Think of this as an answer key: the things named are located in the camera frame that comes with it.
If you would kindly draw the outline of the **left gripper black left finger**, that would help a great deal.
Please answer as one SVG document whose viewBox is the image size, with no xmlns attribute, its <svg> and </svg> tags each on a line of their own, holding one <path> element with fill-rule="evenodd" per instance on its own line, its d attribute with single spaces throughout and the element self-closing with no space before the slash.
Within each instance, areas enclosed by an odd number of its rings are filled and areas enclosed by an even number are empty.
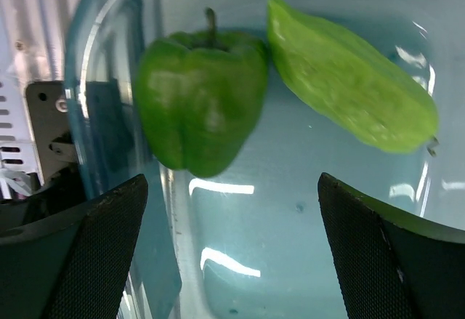
<svg viewBox="0 0 465 319">
<path fill-rule="evenodd" d="M 106 193 L 1 232 L 2 318 L 116 318 L 142 224 L 138 174 Z"/>
</svg>

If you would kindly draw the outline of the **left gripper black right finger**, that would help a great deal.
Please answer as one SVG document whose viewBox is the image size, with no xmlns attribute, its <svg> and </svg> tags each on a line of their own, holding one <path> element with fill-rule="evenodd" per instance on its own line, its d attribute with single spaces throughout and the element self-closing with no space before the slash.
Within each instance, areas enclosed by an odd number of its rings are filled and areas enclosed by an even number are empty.
<svg viewBox="0 0 465 319">
<path fill-rule="evenodd" d="M 372 198 L 328 173 L 318 201 L 349 318 L 463 318 L 464 231 Z"/>
</svg>

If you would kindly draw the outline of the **green bell pepper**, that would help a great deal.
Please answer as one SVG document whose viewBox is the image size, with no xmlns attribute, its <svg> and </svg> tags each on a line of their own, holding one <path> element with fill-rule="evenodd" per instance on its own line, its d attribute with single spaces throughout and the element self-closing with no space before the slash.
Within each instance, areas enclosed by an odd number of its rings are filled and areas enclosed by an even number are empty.
<svg viewBox="0 0 465 319">
<path fill-rule="evenodd" d="M 153 155 L 200 178 L 222 173 L 254 130 L 267 90 L 267 47 L 243 31 L 207 27 L 153 41 L 139 61 L 133 97 Z"/>
</svg>

